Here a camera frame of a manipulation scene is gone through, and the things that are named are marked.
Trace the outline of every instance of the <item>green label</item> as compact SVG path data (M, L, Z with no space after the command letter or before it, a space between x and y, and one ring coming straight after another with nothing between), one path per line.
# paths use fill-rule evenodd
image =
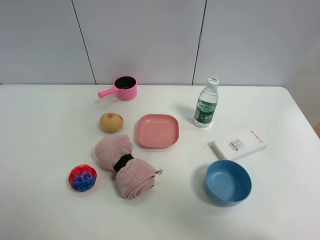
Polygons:
M195 109L194 118L201 124L209 124L212 121L212 117L214 116L217 103L210 103L206 101L201 101L203 104L207 106L214 107L213 111L201 111L198 106Z

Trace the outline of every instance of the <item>pink plate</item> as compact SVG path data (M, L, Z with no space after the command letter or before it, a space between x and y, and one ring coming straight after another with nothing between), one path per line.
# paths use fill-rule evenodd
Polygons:
M173 116L148 114L140 118L137 129L138 142L154 149L165 149L179 138L179 124Z

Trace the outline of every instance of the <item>pink saucepan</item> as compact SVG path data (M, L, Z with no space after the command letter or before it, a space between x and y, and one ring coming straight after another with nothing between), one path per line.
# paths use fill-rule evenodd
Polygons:
M98 92L100 99L116 94L120 100L131 100L137 96L137 81L131 76L122 76L117 78L113 83L113 88Z

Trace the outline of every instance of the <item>blue bowl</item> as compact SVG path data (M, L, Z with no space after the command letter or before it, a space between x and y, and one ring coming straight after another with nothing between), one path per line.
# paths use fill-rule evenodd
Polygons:
M205 173L205 187L208 196L218 205L230 207L245 200L251 192L251 179L238 163L218 160Z

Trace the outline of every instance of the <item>white wall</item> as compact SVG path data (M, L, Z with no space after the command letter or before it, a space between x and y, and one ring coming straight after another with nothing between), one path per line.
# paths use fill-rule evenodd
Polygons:
M98 84L192 84L205 0L73 2Z
M70 0L2 0L0 84L95 84Z
M207 0L193 83L283 86L320 31L320 0Z
M286 88L311 126L320 122L320 36Z

